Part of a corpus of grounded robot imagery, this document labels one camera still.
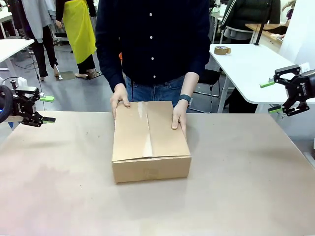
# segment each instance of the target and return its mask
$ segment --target black chair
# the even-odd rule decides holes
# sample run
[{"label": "black chair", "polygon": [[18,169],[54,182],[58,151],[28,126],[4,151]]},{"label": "black chair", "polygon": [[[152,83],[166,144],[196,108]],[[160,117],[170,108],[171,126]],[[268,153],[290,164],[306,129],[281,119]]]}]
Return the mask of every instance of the black chair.
[{"label": "black chair", "polygon": [[[213,102],[213,98],[220,98],[221,95],[221,89],[220,89],[220,82],[219,82],[219,78],[220,78],[220,73],[214,70],[204,70],[199,78],[198,84],[205,84],[205,85],[209,85],[210,86],[210,93],[203,93],[203,92],[197,92],[194,91],[193,93],[197,93],[197,94],[201,94],[204,96],[209,96],[210,97],[210,104],[211,104],[211,108],[209,112],[205,112],[205,111],[201,111],[201,110],[197,110],[194,108],[189,108],[190,110],[193,111],[197,111],[197,112],[201,112],[201,113],[211,113],[212,112],[212,102]],[[212,94],[212,89],[213,86],[219,82],[219,95],[213,95]]]}]

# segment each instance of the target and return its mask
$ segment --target person's left hand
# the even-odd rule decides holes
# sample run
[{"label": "person's left hand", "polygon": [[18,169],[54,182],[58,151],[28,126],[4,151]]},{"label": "person's left hand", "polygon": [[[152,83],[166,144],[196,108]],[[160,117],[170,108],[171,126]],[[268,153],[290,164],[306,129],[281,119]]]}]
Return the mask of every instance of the person's left hand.
[{"label": "person's left hand", "polygon": [[60,21],[56,20],[56,25],[58,28],[62,29],[63,28],[63,24]]},{"label": "person's left hand", "polygon": [[186,136],[186,110],[188,107],[188,102],[186,100],[179,100],[177,105],[174,107],[173,111],[173,123],[172,123],[172,129],[177,129],[178,124],[180,124],[185,138]]}]

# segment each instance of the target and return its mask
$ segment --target yellow apron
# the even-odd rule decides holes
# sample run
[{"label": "yellow apron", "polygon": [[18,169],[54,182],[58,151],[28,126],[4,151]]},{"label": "yellow apron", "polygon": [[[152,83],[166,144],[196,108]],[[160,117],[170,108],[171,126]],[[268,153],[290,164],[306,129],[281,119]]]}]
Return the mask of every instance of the yellow apron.
[{"label": "yellow apron", "polygon": [[95,36],[86,0],[64,4],[63,23],[77,64],[96,51]]}]

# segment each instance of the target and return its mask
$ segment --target box flap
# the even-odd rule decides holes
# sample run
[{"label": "box flap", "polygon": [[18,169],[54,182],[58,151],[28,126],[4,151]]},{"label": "box flap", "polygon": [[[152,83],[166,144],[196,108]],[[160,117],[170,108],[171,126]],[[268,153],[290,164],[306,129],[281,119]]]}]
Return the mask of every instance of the box flap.
[{"label": "box flap", "polygon": [[116,110],[112,161],[189,156],[181,128],[172,130],[171,102],[132,102]]}]

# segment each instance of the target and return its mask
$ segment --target black pole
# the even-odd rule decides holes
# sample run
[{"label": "black pole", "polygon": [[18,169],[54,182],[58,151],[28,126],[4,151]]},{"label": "black pole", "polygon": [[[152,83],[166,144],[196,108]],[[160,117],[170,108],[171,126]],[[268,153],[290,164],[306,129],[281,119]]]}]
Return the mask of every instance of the black pole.
[{"label": "black pole", "polygon": [[262,35],[262,31],[264,30],[265,24],[266,24],[266,23],[268,22],[268,20],[269,20],[270,8],[271,8],[271,0],[268,0],[268,2],[267,2],[267,13],[266,13],[266,17],[265,17],[264,21],[261,23],[257,40],[256,40],[256,42],[254,43],[254,45],[256,45],[256,46],[259,46],[259,41],[260,41],[260,37],[261,37],[261,35]]},{"label": "black pole", "polygon": [[29,40],[30,38],[29,38],[28,34],[26,33],[26,25],[25,25],[25,22],[23,21],[23,18],[22,18],[21,5],[20,5],[21,1],[20,0],[13,0],[13,3],[16,6],[16,10],[18,11],[19,20],[20,20],[22,28],[23,28],[25,39]]}]

